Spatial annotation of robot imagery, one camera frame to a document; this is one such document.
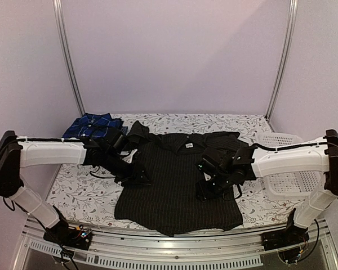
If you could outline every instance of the metal frame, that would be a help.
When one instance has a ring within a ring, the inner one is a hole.
[[[268,120],[268,122],[270,122],[270,119],[272,118],[273,111],[275,108],[275,103],[277,102],[279,90],[281,88],[283,74],[286,68],[288,55],[289,55],[289,51],[290,51],[290,47],[292,43],[292,36],[293,36],[295,20],[297,16],[297,6],[298,6],[298,0],[291,0],[290,8],[289,8],[287,32],[286,32],[286,37],[285,37],[284,45],[283,45],[282,57],[281,57],[281,61],[279,64],[277,77],[275,79],[272,96],[270,97],[269,106],[265,114],[265,118]]]
[[[264,251],[260,234],[284,227],[285,225],[276,225],[228,232],[198,231],[176,237],[166,237],[149,230],[93,228],[93,243],[89,251],[75,250],[74,260],[77,263],[117,270],[246,269],[262,265],[262,255],[277,252]],[[325,249],[327,264],[330,269],[338,270],[337,253],[324,219],[319,220],[319,227],[319,239]],[[310,242],[313,243],[317,236],[315,224],[308,231]],[[14,270],[23,269],[29,249],[58,256],[59,246],[43,240],[43,234],[37,221],[29,218],[21,236],[20,252],[15,258]]]
[[[70,84],[72,86],[72,90],[74,93],[74,98],[75,98],[75,102],[77,104],[78,110],[80,114],[83,115],[85,113],[85,108],[84,108],[83,101],[81,99],[78,83],[75,77],[74,66],[72,63],[71,55],[70,55],[68,37],[66,36],[66,31],[65,31],[64,15],[63,15],[63,8],[61,6],[61,0],[53,0],[53,4],[54,4],[57,31],[59,32],[61,48],[63,49],[63,55],[64,55],[65,64],[66,64],[66,69],[68,70]]]

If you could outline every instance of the table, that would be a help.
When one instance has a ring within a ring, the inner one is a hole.
[[[140,121],[155,134],[208,133],[215,131],[240,132],[240,140],[255,142],[255,134],[270,132],[271,128],[261,115],[225,114],[117,114],[129,127]],[[112,179],[98,179],[89,174],[91,166],[64,164],[54,181],[47,201],[55,205],[69,221],[92,226],[146,230],[130,220],[114,219],[114,208],[122,191]],[[105,169],[97,172],[110,177]],[[262,227],[286,222],[288,213],[299,200],[273,201],[258,181],[247,181],[242,187],[243,196],[237,200],[243,214],[243,225],[236,229]]]

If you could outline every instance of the white wall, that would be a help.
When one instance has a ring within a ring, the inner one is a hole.
[[[264,114],[289,1],[63,1],[92,113]]]
[[[8,129],[28,136],[60,136],[75,117],[52,2],[0,1],[0,138]],[[29,168],[24,175],[45,194],[56,168]],[[9,269],[25,220],[0,198],[0,270]]]
[[[338,131],[338,1],[299,1],[272,125],[304,139]],[[337,202],[326,219],[338,250]]]

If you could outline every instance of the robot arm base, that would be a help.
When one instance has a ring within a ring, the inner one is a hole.
[[[293,209],[289,214],[285,229],[262,233],[261,240],[264,250],[280,249],[309,240],[308,229],[299,228],[294,225],[295,210]]]
[[[89,250],[92,240],[91,229],[83,229],[82,226],[70,228],[62,213],[55,206],[53,207],[60,220],[52,228],[45,229],[44,240],[60,246]]]

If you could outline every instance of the folded shirt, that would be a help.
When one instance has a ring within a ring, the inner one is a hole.
[[[108,134],[110,127],[122,129],[125,134],[127,132],[127,127],[123,127],[120,118],[112,118],[110,114],[84,114],[81,118],[76,118],[65,131],[63,138],[102,138]]]

